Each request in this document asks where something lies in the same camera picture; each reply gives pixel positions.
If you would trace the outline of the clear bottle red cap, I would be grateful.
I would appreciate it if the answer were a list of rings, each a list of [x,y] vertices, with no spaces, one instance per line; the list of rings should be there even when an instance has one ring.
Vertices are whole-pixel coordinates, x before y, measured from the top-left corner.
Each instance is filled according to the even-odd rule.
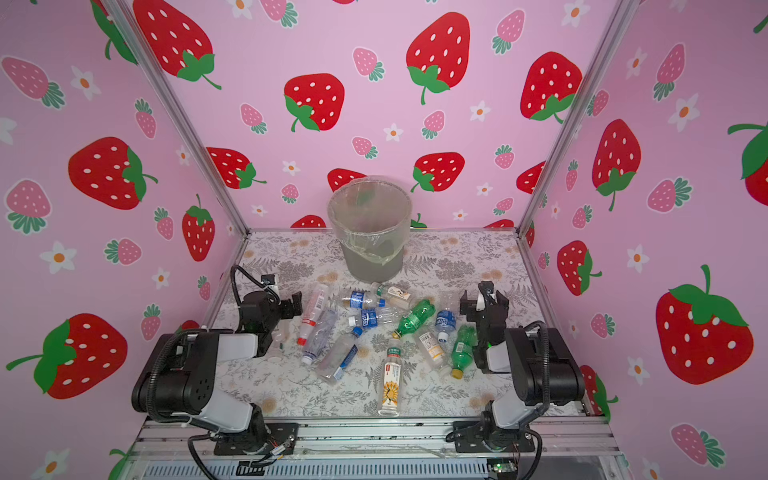
[[[326,308],[329,297],[329,287],[325,284],[318,284],[312,291],[307,307],[304,309],[297,344],[305,346],[309,337],[315,330],[322,312]]]

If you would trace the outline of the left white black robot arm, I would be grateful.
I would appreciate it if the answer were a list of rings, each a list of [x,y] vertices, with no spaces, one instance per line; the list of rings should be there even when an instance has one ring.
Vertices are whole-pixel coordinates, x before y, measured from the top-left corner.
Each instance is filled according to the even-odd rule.
[[[229,277],[237,327],[161,336],[132,390],[131,404],[157,423],[202,428],[226,448],[256,452],[270,437],[262,410],[218,389],[217,366],[265,356],[278,324],[303,313],[303,296],[298,291],[283,299],[273,275],[257,279],[240,265],[231,267]]]

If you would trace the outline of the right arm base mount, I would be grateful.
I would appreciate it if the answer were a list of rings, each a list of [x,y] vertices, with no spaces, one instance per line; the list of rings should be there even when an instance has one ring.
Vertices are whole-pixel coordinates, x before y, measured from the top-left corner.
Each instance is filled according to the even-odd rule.
[[[454,421],[445,441],[459,453],[533,453],[536,443],[519,430],[486,426],[479,420]]]

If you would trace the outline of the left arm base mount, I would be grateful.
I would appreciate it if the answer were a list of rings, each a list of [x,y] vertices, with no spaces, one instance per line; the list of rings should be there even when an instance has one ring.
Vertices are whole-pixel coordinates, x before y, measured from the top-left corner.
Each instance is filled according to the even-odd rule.
[[[299,433],[299,423],[266,423],[263,428],[251,427],[240,433],[221,434],[214,448],[215,456],[292,455]]]

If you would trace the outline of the clear bottle orange label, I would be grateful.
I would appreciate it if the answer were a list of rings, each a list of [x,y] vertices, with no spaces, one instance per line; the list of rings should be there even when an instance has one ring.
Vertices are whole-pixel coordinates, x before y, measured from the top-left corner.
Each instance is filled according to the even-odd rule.
[[[415,334],[415,342],[427,365],[433,370],[444,369],[448,366],[447,356],[437,337],[427,328],[422,328]]]

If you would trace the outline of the small clear bottle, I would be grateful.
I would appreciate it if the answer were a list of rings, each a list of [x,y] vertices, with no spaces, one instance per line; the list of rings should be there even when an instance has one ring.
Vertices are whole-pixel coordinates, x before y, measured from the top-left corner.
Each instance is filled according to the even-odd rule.
[[[280,321],[271,333],[272,343],[265,355],[268,361],[276,362],[284,357],[285,349],[290,341],[290,326],[287,320]]]

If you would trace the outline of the clear bottle blue label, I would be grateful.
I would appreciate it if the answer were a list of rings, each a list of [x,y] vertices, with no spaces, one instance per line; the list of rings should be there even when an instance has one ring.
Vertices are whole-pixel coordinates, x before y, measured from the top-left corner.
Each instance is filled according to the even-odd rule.
[[[339,382],[345,369],[357,355],[357,342],[363,333],[361,327],[353,327],[351,331],[341,335],[318,364],[315,370],[316,375],[331,385]]]

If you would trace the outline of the tall bottle yellow flower label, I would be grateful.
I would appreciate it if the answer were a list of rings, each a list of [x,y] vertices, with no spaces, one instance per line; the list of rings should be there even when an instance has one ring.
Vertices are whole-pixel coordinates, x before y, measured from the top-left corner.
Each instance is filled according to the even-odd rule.
[[[393,338],[388,345],[386,359],[382,368],[382,391],[378,410],[380,416],[397,417],[399,415],[401,377],[401,341]]]

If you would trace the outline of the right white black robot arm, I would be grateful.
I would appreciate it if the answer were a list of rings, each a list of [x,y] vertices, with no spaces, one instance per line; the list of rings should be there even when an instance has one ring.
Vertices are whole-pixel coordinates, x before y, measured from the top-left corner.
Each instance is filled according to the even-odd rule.
[[[450,442],[461,453],[530,451],[532,423],[553,406],[579,401],[585,381],[560,332],[543,321],[507,325],[510,300],[491,281],[479,295],[460,299],[459,313],[473,331],[465,352],[484,374],[511,377],[513,388],[488,402],[478,420],[455,424]]]

